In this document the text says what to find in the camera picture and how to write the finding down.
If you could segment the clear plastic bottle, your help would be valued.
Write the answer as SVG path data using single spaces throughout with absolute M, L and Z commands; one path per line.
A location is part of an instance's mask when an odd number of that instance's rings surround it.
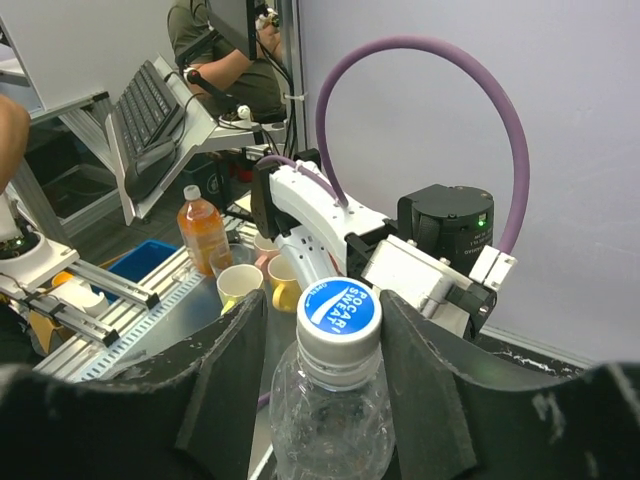
M 381 479 L 396 438 L 382 353 L 348 371 L 357 381 L 334 386 L 314 377 L 297 343 L 282 355 L 271 382 L 269 420 L 278 479 Z

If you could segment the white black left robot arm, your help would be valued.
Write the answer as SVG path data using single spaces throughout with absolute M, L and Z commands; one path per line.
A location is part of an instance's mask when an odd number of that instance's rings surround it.
M 334 275 L 391 290 L 426 319 L 474 340 L 497 303 L 488 272 L 494 201 L 435 184 L 403 196 L 394 219 L 355 199 L 341 205 L 313 161 L 266 156 L 253 168 L 251 212 L 303 287 Z

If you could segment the white blue bottle cap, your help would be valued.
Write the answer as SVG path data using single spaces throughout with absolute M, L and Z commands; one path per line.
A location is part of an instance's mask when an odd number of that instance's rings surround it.
M 382 307 L 370 287 L 347 277 L 316 281 L 302 292 L 296 314 L 299 358 L 317 384 L 352 390 L 377 373 Z

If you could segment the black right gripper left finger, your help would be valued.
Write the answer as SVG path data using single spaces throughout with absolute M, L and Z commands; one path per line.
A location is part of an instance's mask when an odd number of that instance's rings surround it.
M 134 375 L 70 383 L 1 367 L 5 479 L 245 479 L 264 363 L 266 296 Z

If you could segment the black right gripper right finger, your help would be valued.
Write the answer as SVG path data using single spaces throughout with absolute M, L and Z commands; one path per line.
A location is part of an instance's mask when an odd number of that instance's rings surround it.
M 635 479 L 639 367 L 557 378 L 509 363 L 380 297 L 391 479 Z

